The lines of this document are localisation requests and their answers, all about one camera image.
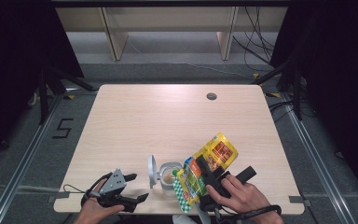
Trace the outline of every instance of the round hole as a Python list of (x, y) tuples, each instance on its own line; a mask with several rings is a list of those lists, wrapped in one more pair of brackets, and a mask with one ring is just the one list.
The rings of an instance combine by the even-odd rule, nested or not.
[(208, 98), (208, 100), (215, 100), (217, 98), (217, 95), (213, 92), (209, 92), (208, 94), (206, 94), (206, 98)]

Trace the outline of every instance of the yellow snack bag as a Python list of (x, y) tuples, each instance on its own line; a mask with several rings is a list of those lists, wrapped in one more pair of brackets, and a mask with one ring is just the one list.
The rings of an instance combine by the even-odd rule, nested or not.
[(218, 177), (238, 157), (238, 151), (222, 133), (218, 133), (203, 148), (185, 160), (184, 168), (176, 173), (182, 187), (181, 191), (175, 189), (179, 202), (186, 201), (186, 208), (181, 207), (184, 212), (187, 212), (194, 203), (200, 200), (200, 196), (207, 192), (196, 162), (199, 156), (204, 157), (214, 176)]

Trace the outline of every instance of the person's arm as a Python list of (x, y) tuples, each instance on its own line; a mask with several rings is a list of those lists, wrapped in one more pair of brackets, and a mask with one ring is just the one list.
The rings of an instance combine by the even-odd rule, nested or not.
[[(237, 213), (246, 213), (270, 206), (266, 196), (256, 186), (248, 183), (243, 185), (234, 175), (226, 176), (221, 184), (231, 194), (230, 198), (220, 195), (210, 185), (206, 186), (208, 193), (217, 203), (229, 207)], [(282, 218), (276, 212), (251, 217), (251, 220), (263, 224), (283, 223)]]
[[(103, 186), (106, 179), (102, 180), (94, 190), (98, 191)], [(124, 210), (124, 205), (115, 205), (112, 207), (102, 207), (96, 198), (87, 199), (80, 210), (75, 224), (97, 224), (113, 214)]]

